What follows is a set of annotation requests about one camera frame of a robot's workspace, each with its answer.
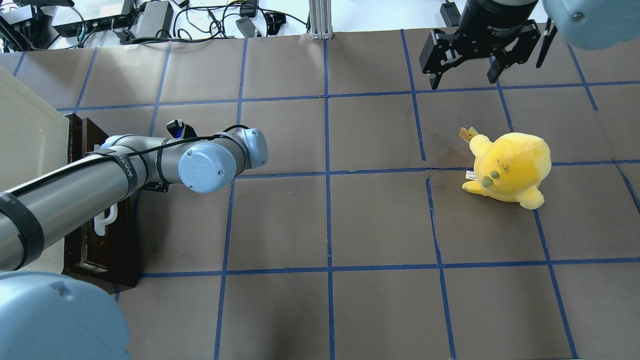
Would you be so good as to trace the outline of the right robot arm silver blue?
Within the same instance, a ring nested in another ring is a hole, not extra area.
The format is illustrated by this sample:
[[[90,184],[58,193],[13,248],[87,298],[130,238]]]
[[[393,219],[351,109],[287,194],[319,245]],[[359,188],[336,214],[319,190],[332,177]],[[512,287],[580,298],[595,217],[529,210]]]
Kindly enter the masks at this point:
[[[467,1],[457,30],[433,29],[419,55],[430,88],[438,89],[448,70],[478,59],[493,60],[487,80],[495,84],[503,71],[525,64],[542,42],[535,64],[540,68],[557,34],[584,50],[603,50],[639,37],[637,0],[544,0],[544,30],[531,18],[537,4],[536,0]]]

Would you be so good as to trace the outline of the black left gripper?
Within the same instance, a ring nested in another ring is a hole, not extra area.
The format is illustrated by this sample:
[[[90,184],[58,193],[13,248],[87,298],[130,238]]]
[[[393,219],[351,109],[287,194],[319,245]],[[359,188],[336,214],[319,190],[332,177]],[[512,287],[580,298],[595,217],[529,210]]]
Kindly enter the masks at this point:
[[[147,192],[157,192],[166,194],[169,191],[170,184],[161,181],[149,181],[142,185],[142,190]]]

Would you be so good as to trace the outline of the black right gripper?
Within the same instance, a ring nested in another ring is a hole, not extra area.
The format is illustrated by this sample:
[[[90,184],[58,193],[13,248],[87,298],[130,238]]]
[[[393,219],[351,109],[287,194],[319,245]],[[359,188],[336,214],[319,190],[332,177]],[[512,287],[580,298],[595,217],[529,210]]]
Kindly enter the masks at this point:
[[[525,64],[541,37],[537,23],[529,20],[537,4],[537,0],[467,0],[457,31],[433,29],[419,55],[430,89],[438,89],[444,73],[468,57],[493,55],[487,71],[490,84],[496,84],[510,66]],[[514,46],[505,50],[513,41]]]

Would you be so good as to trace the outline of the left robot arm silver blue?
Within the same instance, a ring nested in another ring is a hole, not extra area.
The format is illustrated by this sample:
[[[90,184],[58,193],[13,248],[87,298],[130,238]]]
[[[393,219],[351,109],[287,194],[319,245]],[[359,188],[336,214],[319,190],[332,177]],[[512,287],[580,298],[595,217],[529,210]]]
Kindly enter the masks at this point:
[[[81,160],[1,193],[3,360],[129,360],[130,328],[98,285],[25,270],[46,248],[152,182],[210,194],[269,150],[256,128],[233,125],[210,136],[111,136]]]

